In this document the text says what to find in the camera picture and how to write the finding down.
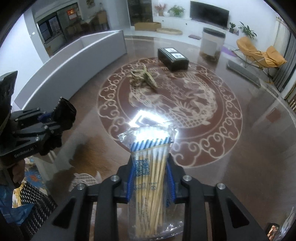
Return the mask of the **person right hand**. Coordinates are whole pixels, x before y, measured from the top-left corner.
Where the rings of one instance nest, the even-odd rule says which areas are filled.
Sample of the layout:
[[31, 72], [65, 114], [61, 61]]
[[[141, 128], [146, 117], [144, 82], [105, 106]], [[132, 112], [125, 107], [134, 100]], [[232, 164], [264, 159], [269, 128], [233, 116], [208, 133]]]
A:
[[11, 167], [1, 167], [1, 185], [10, 189], [20, 187], [25, 177], [25, 160], [22, 159]]

